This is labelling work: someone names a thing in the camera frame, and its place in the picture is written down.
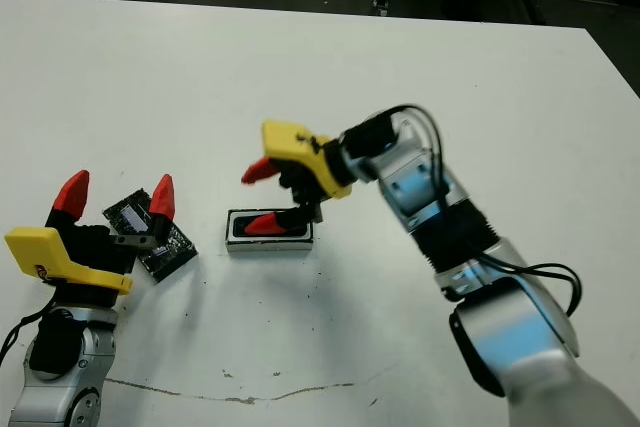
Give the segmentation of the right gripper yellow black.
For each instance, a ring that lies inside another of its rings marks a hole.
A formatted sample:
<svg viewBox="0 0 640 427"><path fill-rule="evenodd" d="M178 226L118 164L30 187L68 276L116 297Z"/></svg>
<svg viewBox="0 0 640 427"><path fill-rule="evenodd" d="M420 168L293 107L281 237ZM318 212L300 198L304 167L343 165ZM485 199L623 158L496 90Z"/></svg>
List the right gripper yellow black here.
<svg viewBox="0 0 640 427"><path fill-rule="evenodd" d="M248 236L296 234L322 221L322 202L351 193L353 174L338 140L278 120L263 122L262 140L266 157L251 164L241 182L251 185L280 172L280 186L291 192L296 206L258 216L244 228Z"/></svg>

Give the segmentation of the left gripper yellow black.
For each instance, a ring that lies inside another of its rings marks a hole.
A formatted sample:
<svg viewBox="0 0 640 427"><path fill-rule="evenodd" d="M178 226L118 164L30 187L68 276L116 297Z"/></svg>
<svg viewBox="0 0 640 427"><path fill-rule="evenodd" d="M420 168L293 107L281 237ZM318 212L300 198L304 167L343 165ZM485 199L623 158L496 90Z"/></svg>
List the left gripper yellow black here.
<svg viewBox="0 0 640 427"><path fill-rule="evenodd" d="M21 271L52 286L57 302L110 308L130 292L128 274L138 253L153 248L153 237L113 235L100 225L73 226L83 215L89 181L87 170L74 174L56 196L47 227L16 227L5 241ZM149 214L149 232L168 238L175 215L171 175L164 174L156 186Z"/></svg>

